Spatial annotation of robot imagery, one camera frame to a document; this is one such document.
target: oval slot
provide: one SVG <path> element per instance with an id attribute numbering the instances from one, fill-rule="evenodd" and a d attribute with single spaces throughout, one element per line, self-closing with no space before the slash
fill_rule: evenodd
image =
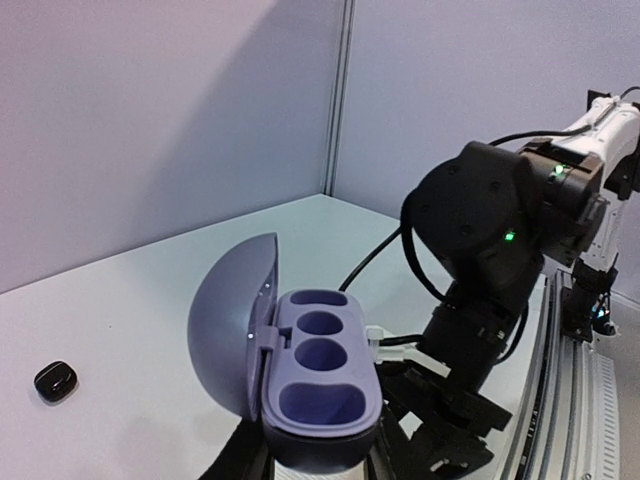
<path id="1" fill-rule="evenodd" d="M 347 352 L 333 340 L 312 338 L 302 342 L 295 353 L 300 365 L 310 370 L 327 372 L 347 363 Z"/>
<path id="2" fill-rule="evenodd" d="M 298 319 L 298 328 L 310 335 L 335 335 L 342 326 L 342 320 L 329 312 L 309 312 Z"/>
<path id="3" fill-rule="evenodd" d="M 332 290 L 300 290 L 291 295 L 290 300 L 295 305 L 320 304 L 344 307 L 347 304 L 347 297 Z"/>
<path id="4" fill-rule="evenodd" d="M 293 383 L 280 392 L 280 410 L 295 422 L 342 425 L 364 415 L 366 399 L 353 385 Z"/>

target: purple lid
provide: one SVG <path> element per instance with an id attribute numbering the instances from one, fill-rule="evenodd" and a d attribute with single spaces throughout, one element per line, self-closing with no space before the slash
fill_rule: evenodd
<path id="1" fill-rule="evenodd" d="M 256 331 L 270 325 L 278 298 L 278 239 L 250 238 L 211 268 L 191 305 L 191 362 L 207 393 L 227 410 L 258 418 L 262 373 Z"/>

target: white table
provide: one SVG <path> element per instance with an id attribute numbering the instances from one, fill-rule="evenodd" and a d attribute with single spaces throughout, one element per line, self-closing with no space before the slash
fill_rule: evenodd
<path id="1" fill-rule="evenodd" d="M 275 231 L 281 293 L 337 288 L 396 225 L 391 218 L 314 196 L 0 295 L 0 478 L 198 478 L 238 422 L 206 395 L 187 351 L 190 303 L 213 263 L 236 243 Z M 426 250 L 421 259 L 445 290 L 446 272 Z M 436 305 L 410 273 L 398 242 L 350 292 L 368 323 L 398 334 L 421 332 Z M 494 369 L 482 390 L 512 412 L 522 395 L 541 294 L 539 284 L 519 349 Z M 33 377 L 58 359 L 77 371 L 80 385 L 51 407 L 38 397 Z M 496 458 L 506 438 L 490 435 Z M 494 473 L 492 464 L 469 478 L 489 479 Z"/>

